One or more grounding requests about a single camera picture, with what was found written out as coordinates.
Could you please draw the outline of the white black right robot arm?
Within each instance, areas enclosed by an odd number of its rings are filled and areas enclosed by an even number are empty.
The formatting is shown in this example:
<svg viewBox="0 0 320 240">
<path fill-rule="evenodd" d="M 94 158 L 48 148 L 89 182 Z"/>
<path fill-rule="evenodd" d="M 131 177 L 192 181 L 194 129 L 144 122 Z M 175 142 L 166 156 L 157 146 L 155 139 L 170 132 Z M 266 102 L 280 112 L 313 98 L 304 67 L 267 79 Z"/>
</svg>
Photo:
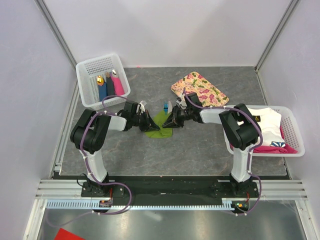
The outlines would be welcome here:
<svg viewBox="0 0 320 240">
<path fill-rule="evenodd" d="M 220 124 L 224 136 L 233 147 L 233 165 L 228 181 L 215 180 L 213 193 L 220 198 L 258 197 L 260 190 L 251 171 L 252 153 L 262 137 L 255 118 L 243 103 L 234 107 L 203 107 L 195 92 L 184 94 L 185 106 L 173 107 L 163 128 L 182 128 L 193 120 L 200 124 Z"/>
</svg>

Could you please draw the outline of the silver table knife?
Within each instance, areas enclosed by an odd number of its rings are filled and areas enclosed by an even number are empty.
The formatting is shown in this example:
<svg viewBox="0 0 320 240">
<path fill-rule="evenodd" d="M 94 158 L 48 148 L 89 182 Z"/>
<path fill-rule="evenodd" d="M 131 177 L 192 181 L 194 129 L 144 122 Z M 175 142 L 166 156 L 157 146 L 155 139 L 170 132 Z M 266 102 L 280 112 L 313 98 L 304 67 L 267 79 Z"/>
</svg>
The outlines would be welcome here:
<svg viewBox="0 0 320 240">
<path fill-rule="evenodd" d="M 173 109 L 172 103 L 171 101 L 168 100 L 166 103 L 166 113 L 169 115 L 172 112 L 172 109 Z"/>
</svg>

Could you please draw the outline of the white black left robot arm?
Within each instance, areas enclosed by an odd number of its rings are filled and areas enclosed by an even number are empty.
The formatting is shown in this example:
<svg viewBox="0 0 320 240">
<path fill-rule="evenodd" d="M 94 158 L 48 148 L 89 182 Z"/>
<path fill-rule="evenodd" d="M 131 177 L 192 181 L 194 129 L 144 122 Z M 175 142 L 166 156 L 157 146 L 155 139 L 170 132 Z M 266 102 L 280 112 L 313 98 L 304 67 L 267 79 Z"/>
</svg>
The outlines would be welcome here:
<svg viewBox="0 0 320 240">
<path fill-rule="evenodd" d="M 70 134 L 70 141 L 81 153 L 87 169 L 82 197 L 111 196 L 112 187 L 103 163 L 102 147 L 109 130 L 126 132 L 132 127 L 138 127 L 143 133 L 160 130 L 142 102 L 128 100 L 115 114 L 90 109 L 83 111 Z"/>
</svg>

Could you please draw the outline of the green paper napkin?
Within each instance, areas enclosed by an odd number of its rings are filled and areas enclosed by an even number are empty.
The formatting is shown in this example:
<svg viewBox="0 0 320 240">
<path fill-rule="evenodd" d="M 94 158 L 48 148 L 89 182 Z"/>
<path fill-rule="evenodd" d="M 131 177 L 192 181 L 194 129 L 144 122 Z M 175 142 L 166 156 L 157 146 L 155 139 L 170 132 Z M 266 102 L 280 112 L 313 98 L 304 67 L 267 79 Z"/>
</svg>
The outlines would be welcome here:
<svg viewBox="0 0 320 240">
<path fill-rule="evenodd" d="M 170 138 L 173 135 L 173 129 L 172 128 L 163 128 L 162 125 L 165 123 L 165 121 L 168 118 L 168 114 L 165 114 L 165 111 L 160 111 L 154 118 L 153 121 L 160 127 L 160 130 L 158 131 L 148 131 L 145 133 L 145 135 L 151 139 L 164 139 L 164 138 Z"/>
</svg>

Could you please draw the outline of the blue metallic fork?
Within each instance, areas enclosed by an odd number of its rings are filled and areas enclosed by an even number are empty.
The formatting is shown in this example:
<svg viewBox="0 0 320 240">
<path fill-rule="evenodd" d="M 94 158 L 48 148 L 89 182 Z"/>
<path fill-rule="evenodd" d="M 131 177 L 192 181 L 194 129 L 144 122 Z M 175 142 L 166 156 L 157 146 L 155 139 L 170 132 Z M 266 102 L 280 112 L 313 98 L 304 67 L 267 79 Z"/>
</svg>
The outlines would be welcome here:
<svg viewBox="0 0 320 240">
<path fill-rule="evenodd" d="M 168 109 L 169 109 L 169 103 L 167 101 L 165 101 L 163 104 L 163 111 L 164 111 L 165 115 L 168 114 Z"/>
</svg>

